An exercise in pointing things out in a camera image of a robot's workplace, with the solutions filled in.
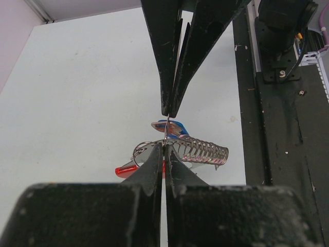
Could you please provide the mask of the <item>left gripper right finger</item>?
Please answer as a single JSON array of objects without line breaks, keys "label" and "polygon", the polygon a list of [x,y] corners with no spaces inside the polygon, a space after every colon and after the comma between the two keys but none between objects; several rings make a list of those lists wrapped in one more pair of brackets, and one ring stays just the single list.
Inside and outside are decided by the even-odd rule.
[{"label": "left gripper right finger", "polygon": [[166,146],[169,246],[323,246],[302,201],[282,186],[211,186]]}]

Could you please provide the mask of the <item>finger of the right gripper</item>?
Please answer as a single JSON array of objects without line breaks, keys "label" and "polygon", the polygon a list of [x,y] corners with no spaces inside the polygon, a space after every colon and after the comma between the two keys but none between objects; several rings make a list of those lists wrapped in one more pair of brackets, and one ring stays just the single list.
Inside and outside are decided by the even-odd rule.
[{"label": "finger of the right gripper", "polygon": [[176,117],[188,84],[224,33],[250,1],[196,1],[179,55],[169,116]]},{"label": "finger of the right gripper", "polygon": [[182,27],[181,1],[142,0],[141,6],[159,72],[161,113],[167,116]]}]

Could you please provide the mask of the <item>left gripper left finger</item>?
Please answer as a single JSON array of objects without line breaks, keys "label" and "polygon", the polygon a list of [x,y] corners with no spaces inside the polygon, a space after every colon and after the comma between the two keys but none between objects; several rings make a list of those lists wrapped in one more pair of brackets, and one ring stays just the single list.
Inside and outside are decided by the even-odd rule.
[{"label": "left gripper left finger", "polygon": [[121,183],[34,184],[1,246],[160,246],[162,145]]}]

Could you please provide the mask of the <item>red handled keyring holder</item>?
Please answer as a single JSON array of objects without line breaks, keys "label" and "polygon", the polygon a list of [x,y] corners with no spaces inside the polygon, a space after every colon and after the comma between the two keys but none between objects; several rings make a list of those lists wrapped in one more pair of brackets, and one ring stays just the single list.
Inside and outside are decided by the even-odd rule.
[{"label": "red handled keyring holder", "polygon": [[[115,169],[116,176],[128,178],[133,174],[150,156],[156,144],[163,143],[162,140],[153,142],[142,142],[138,144],[131,157],[131,161]],[[172,145],[178,154],[178,159],[183,163],[190,163],[191,168],[202,164],[214,165],[218,168],[224,165],[229,157],[229,149],[206,142],[188,135],[181,135],[178,138],[169,138],[169,145]]]}]

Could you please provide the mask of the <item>key with blue white tag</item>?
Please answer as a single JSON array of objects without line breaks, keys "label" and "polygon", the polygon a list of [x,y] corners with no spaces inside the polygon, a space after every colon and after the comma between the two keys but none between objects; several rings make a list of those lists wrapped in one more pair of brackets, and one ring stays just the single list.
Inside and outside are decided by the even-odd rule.
[{"label": "key with blue white tag", "polygon": [[178,121],[170,120],[167,123],[166,120],[159,120],[151,123],[151,126],[159,132],[165,132],[167,129],[168,137],[173,139],[177,139],[182,135],[189,135],[184,125]]}]

